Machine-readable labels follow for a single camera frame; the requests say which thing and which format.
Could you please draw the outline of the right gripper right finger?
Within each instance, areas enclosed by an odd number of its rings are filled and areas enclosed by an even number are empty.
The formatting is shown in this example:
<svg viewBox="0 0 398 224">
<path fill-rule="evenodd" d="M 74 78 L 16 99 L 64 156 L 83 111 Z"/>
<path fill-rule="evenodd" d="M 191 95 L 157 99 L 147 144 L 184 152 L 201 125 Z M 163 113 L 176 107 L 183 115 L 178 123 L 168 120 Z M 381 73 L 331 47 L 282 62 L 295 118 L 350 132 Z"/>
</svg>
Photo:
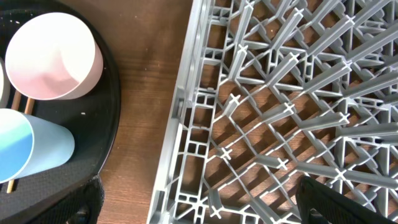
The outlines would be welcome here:
<svg viewBox="0 0 398 224">
<path fill-rule="evenodd" d="M 394 224 L 311 177 L 300 178 L 295 197 L 303 224 Z"/>
</svg>

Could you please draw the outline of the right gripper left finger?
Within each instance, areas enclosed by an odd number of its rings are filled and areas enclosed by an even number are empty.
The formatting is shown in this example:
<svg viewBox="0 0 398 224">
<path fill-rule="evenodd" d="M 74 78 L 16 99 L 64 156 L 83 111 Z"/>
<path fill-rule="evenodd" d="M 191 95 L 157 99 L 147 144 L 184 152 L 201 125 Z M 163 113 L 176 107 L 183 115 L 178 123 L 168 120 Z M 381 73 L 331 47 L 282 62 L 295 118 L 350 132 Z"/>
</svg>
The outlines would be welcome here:
<svg viewBox="0 0 398 224">
<path fill-rule="evenodd" d="M 104 204 L 104 188 L 99 175 L 80 186 L 30 223 L 97 223 Z"/>
</svg>

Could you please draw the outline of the light blue cup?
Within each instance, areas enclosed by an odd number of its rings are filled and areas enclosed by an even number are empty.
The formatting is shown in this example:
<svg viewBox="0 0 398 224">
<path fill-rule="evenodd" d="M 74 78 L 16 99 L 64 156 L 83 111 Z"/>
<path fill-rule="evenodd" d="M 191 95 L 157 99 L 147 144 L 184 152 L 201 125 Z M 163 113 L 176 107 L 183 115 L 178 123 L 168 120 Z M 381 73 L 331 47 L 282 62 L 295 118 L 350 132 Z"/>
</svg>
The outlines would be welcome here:
<svg viewBox="0 0 398 224">
<path fill-rule="evenodd" d="M 75 149 L 63 126 L 12 109 L 1 109 L 1 183 L 66 163 Z"/>
</svg>

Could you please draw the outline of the grey plate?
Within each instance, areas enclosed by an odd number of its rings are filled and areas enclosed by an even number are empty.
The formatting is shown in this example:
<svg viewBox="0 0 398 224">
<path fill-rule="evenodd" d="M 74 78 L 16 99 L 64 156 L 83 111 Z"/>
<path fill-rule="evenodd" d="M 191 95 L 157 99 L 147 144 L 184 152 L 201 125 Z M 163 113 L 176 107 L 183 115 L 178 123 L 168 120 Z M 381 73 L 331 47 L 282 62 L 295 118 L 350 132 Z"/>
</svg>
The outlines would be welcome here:
<svg viewBox="0 0 398 224">
<path fill-rule="evenodd" d="M 1 108 L 5 108 L 9 101 L 10 96 L 10 81 L 6 74 L 6 68 L 4 64 L 4 60 L 1 58 Z"/>
</svg>

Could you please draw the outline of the pink white bowl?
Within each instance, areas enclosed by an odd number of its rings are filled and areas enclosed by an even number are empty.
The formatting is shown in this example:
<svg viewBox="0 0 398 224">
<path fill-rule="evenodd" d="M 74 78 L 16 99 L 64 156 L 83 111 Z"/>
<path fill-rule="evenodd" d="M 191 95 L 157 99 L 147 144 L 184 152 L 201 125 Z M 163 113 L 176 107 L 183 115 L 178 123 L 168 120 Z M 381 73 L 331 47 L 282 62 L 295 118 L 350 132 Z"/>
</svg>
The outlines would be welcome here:
<svg viewBox="0 0 398 224">
<path fill-rule="evenodd" d="M 35 100 L 71 100 L 90 92 L 103 56 L 89 27 L 63 12 L 37 16 L 9 41 L 5 69 L 14 88 Z"/>
</svg>

